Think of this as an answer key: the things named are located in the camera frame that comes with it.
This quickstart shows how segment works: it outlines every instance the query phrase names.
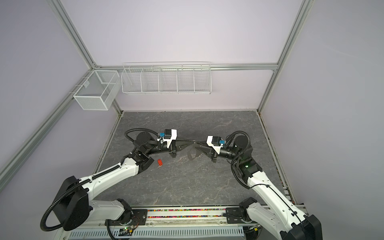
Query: robotic arm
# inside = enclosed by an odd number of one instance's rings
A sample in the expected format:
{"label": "robotic arm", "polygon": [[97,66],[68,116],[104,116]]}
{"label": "robotic arm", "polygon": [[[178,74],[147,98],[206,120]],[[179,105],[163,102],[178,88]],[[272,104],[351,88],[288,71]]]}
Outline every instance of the robotic arm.
{"label": "robotic arm", "polygon": [[[141,131],[136,140],[128,134]],[[118,164],[91,176],[76,179],[74,176],[64,180],[55,201],[44,213],[40,228],[43,231],[52,231],[62,227],[70,231],[84,222],[94,220],[115,220],[121,225],[132,221],[132,208],[123,199],[115,201],[96,201],[94,198],[116,183],[145,171],[152,163],[151,154],[168,152],[176,157],[177,150],[194,143],[193,140],[177,138],[175,129],[166,129],[164,133],[156,133],[150,129],[135,128],[125,132],[135,148],[121,159]],[[53,211],[60,221],[59,225],[48,227],[46,220]]]}
{"label": "robotic arm", "polygon": [[320,221],[314,216],[307,216],[293,205],[269,180],[263,169],[252,157],[252,146],[247,133],[236,131],[226,140],[218,136],[208,136],[206,142],[197,142],[196,147],[211,158],[231,160],[231,169],[235,179],[245,188],[254,190],[270,207],[263,208],[254,198],[248,198],[239,204],[240,215],[245,222],[255,221],[266,228],[279,240],[322,240]]}
{"label": "robotic arm", "polygon": [[[142,131],[136,140],[128,133]],[[125,132],[135,148],[124,156],[118,164],[91,176],[76,179],[74,176],[64,180],[55,201],[44,213],[40,222],[43,231],[52,231],[63,227],[70,231],[84,222],[94,220],[113,220],[120,225],[130,225],[133,211],[123,199],[115,201],[96,201],[94,198],[114,184],[146,170],[152,163],[151,154],[168,152],[176,157],[177,150],[195,143],[188,139],[177,138],[175,129],[166,129],[164,133],[156,133],[149,129],[136,128]],[[253,189],[270,207],[266,210],[254,198],[248,198],[239,204],[240,214],[226,216],[242,219],[245,222],[255,221],[266,228],[279,240],[322,240],[321,224],[311,215],[307,216],[295,207],[269,180],[262,168],[252,158],[252,146],[247,133],[236,131],[223,140],[218,136],[208,136],[206,141],[197,142],[201,147],[197,150],[211,158],[226,158],[231,164],[235,179],[245,188]],[[46,219],[54,211],[60,224],[47,227]]]}

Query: white wall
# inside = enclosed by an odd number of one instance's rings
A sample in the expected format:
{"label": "white wall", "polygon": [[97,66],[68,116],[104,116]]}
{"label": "white wall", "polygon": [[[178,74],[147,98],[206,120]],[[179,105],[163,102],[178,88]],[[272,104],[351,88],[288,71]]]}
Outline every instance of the white wall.
{"label": "white wall", "polygon": [[211,94],[126,95],[117,101],[124,111],[257,109],[271,70],[212,71]]}
{"label": "white wall", "polygon": [[[88,69],[44,0],[1,1],[0,33],[2,167]],[[1,239],[53,238],[40,218],[64,179],[92,173],[115,120],[72,103],[0,192]]]}
{"label": "white wall", "polygon": [[275,63],[302,0],[63,0],[101,66]]}
{"label": "white wall", "polygon": [[316,1],[262,116],[324,239],[382,239],[384,2]]}
{"label": "white wall", "polygon": [[44,0],[0,1],[0,167],[88,70]]}
{"label": "white wall", "polygon": [[[0,193],[2,239],[52,240],[40,219],[64,179],[91,175],[116,120],[109,111],[84,111],[73,101],[31,157]],[[59,224],[54,213],[48,226]]]}

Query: wire basket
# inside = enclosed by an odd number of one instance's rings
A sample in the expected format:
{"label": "wire basket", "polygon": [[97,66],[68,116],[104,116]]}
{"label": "wire basket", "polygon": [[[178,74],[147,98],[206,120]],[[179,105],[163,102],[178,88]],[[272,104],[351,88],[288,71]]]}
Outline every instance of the wire basket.
{"label": "wire basket", "polygon": [[73,97],[84,110],[108,110],[120,90],[117,71],[94,70]]}
{"label": "wire basket", "polygon": [[125,94],[194,94],[212,92],[209,65],[137,67],[121,73]]}

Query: gray marble surface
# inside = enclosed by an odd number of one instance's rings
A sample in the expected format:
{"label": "gray marble surface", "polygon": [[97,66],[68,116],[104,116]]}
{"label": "gray marble surface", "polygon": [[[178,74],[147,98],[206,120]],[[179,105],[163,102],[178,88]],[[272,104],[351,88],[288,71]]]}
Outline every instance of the gray marble surface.
{"label": "gray marble surface", "polygon": [[[253,158],[269,179],[283,192],[270,149],[257,113],[254,111],[212,112],[126,112],[113,137],[100,170],[118,163],[129,154],[133,144],[124,132],[145,127],[156,132],[177,129],[178,137],[197,141],[208,135],[225,138],[236,130],[247,132],[253,146]],[[139,132],[132,132],[135,138]],[[264,201],[253,190],[243,188],[233,177],[229,163],[218,158],[213,163],[207,156],[196,154],[189,146],[172,158],[168,153],[152,155],[155,162],[144,172],[108,188],[96,200],[123,198],[131,206],[153,205],[237,205],[248,197]],[[163,166],[159,167],[157,159]]]}

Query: metal bracket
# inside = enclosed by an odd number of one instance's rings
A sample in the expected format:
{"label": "metal bracket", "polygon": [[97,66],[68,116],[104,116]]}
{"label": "metal bracket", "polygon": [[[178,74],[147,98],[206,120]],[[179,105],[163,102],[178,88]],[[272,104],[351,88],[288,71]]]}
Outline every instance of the metal bracket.
{"label": "metal bracket", "polygon": [[305,18],[308,16],[312,5],[313,5],[314,0],[303,0],[301,3],[299,12],[296,16],[295,22],[293,24],[293,27],[291,29],[291,32],[288,36],[288,39],[284,45],[283,51],[279,57],[279,60],[277,62],[278,67],[276,68],[277,71],[273,71],[272,77],[268,83],[268,86],[264,92],[264,95],[262,97],[262,100],[260,101],[259,107],[257,110],[261,112],[265,106],[265,103],[272,91],[272,88],[276,82],[277,77],[279,76],[279,69],[281,69],[285,63],[285,61],[288,58],[289,53],[292,50],[292,47],[297,39],[297,36],[299,35],[299,32],[304,24]]}
{"label": "metal bracket", "polygon": [[[137,225],[137,222],[139,222],[139,225],[145,225],[145,222],[147,220],[147,209],[133,209],[132,210],[132,222],[129,225]],[[111,221],[111,226],[121,226],[118,221]]]}
{"label": "metal bracket", "polygon": [[245,223],[242,221],[242,218],[245,218],[244,213],[239,207],[227,207],[225,209],[227,223]]}

